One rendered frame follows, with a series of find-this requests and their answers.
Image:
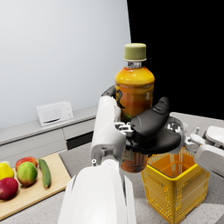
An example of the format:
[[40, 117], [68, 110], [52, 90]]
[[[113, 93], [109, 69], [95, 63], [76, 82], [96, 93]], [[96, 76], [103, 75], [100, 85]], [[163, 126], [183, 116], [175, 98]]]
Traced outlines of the wooden cutting board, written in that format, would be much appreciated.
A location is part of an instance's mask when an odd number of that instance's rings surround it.
[[7, 201], [0, 200], [0, 221], [66, 188], [71, 178], [60, 159], [60, 155], [54, 153], [43, 157], [43, 159], [50, 168], [52, 176], [51, 186], [44, 188], [42, 172], [38, 170], [37, 180], [32, 186], [24, 187], [18, 184], [17, 195], [13, 199]]

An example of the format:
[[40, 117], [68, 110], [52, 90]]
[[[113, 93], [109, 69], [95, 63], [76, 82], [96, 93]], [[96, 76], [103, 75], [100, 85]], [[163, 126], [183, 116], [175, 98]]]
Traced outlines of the green mango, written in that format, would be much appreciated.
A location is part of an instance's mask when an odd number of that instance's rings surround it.
[[38, 170], [31, 162], [23, 162], [17, 168], [17, 179], [22, 186], [31, 186], [36, 181]]

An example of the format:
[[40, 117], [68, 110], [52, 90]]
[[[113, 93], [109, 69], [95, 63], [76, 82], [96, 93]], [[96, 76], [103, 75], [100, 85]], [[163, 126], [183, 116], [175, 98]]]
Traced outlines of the dark red apple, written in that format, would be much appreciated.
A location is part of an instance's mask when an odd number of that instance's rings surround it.
[[0, 200], [11, 200], [18, 191], [18, 182], [14, 178], [0, 180]]

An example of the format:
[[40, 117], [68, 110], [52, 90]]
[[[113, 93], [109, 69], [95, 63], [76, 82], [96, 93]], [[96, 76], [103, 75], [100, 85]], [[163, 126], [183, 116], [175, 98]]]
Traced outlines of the white microwave oven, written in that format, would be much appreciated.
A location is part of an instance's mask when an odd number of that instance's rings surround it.
[[38, 120], [42, 127], [61, 123], [74, 118], [69, 101], [58, 101], [36, 107]]

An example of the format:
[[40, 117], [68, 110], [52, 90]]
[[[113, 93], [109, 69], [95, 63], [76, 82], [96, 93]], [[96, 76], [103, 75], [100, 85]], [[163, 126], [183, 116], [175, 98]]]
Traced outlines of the yellow slatted basket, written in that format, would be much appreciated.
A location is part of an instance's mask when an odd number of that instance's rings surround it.
[[179, 224], [205, 200], [210, 173], [183, 147], [179, 154], [149, 157], [141, 176], [148, 204], [170, 224]]

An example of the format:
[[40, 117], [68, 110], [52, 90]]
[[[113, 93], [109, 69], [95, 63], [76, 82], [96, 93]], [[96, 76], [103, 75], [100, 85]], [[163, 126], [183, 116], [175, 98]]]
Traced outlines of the grey kitchen counter cabinet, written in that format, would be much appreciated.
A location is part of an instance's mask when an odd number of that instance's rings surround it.
[[38, 120], [0, 129], [0, 162], [42, 158], [67, 150], [67, 143], [93, 131], [97, 107], [78, 109], [73, 119], [41, 127]]

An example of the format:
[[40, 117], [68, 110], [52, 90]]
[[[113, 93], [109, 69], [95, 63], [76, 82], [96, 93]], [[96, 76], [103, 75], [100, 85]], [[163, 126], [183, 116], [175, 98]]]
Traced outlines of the yellow lemon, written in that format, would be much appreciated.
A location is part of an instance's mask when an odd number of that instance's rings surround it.
[[0, 180], [13, 177], [14, 171], [6, 163], [0, 163]]

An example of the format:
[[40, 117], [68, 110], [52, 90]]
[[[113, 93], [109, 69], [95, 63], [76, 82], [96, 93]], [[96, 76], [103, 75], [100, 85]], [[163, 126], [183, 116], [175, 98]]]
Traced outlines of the green cucumber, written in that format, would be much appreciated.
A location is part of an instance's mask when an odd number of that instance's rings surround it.
[[42, 171], [43, 186], [45, 188], [48, 188], [52, 183], [52, 176], [51, 176], [51, 172], [50, 172], [50, 169], [48, 167], [48, 164], [44, 159], [40, 158], [38, 160], [38, 166], [39, 166], [40, 170]]

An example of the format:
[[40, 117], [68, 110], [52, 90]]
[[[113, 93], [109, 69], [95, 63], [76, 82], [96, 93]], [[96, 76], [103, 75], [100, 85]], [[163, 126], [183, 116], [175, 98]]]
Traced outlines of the red and green apple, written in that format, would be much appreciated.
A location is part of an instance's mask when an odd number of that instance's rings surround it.
[[23, 157], [23, 158], [20, 158], [15, 164], [16, 172], [18, 171], [18, 167], [24, 162], [31, 162], [36, 166], [36, 168], [38, 167], [38, 161], [35, 157]]

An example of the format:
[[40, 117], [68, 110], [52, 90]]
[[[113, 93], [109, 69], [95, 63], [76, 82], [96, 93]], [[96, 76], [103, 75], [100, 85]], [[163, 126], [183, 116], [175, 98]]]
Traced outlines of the lemon tea bottle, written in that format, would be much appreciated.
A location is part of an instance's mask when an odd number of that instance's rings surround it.
[[115, 76], [115, 98], [121, 109], [121, 120], [128, 123], [132, 117], [151, 107], [155, 78], [143, 64], [146, 44], [126, 44], [123, 59], [125, 67]]

